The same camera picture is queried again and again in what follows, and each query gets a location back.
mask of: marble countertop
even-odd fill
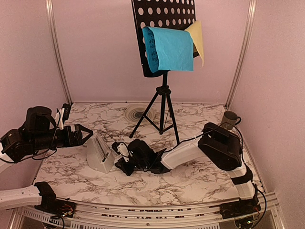
[[[124,117],[128,105],[73,104],[65,125],[79,123],[90,128],[98,132],[109,147],[114,141],[129,143],[136,138],[144,140],[155,151],[176,144],[173,128],[159,135],[150,124],[141,125],[130,139],[134,125]],[[219,124],[225,111],[221,105],[210,104],[173,104],[173,108],[181,140],[201,132],[207,122]],[[153,109],[156,111],[154,120],[158,122],[160,105],[154,105]],[[254,182],[261,187],[245,150],[244,158],[254,173]],[[184,205],[238,197],[227,173],[206,156],[166,174],[135,171],[128,177],[115,166],[108,174],[91,169],[86,161],[86,145],[59,148],[55,155],[43,161],[35,182],[39,181],[47,181],[60,198],[114,205]]]

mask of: music stand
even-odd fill
[[[145,26],[151,26],[176,30],[185,30],[187,27],[189,27],[192,23],[196,21],[195,2],[194,0],[132,0],[132,10],[136,27],[143,74],[145,77],[158,77],[163,75],[163,83],[162,86],[156,88],[157,92],[148,104],[146,110],[144,111],[139,122],[133,129],[132,133],[129,135],[129,138],[133,137],[134,133],[137,131],[143,119],[146,118],[159,131],[160,134],[163,134],[165,131],[173,127],[177,144],[179,144],[180,140],[178,135],[178,129],[170,97],[171,90],[167,85],[168,70],[161,70],[155,73],[151,72],[147,61],[142,28]],[[158,95],[162,97],[160,127],[158,127],[151,119],[146,116]],[[166,100],[173,124],[167,128],[164,128],[163,124]]]

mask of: blue cloth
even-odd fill
[[[189,32],[157,27],[144,27],[142,31],[152,73],[194,70],[193,40]]]

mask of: gray mug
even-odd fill
[[[234,113],[233,111],[226,111],[223,115],[223,119],[220,125],[222,128],[226,130],[232,130],[233,126],[239,124],[241,120],[242,120],[241,117],[237,116],[237,114]]]

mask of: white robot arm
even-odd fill
[[[93,131],[76,124],[75,131],[70,126],[63,126],[68,119],[71,106],[64,104],[56,114],[56,121],[47,107],[33,107],[27,111],[26,121],[19,129],[12,129],[0,138],[0,173],[26,159],[44,156],[49,150],[59,147],[81,146],[92,135]],[[82,131],[88,135],[83,138]],[[56,195],[47,182],[38,182],[29,187],[0,191],[0,210],[35,205],[53,214],[65,216],[72,212],[62,212],[60,206],[75,205],[72,202],[57,200]]]
[[[115,142],[112,148],[119,155],[124,152],[115,165],[128,176],[135,168],[155,174],[166,173],[185,162],[207,155],[219,169],[228,173],[239,194],[239,201],[221,205],[223,218],[251,214],[260,209],[256,186],[252,183],[252,171],[242,161],[239,137],[216,124],[207,123],[201,135],[182,141],[167,151],[154,153],[144,141],[138,139],[128,146]]]

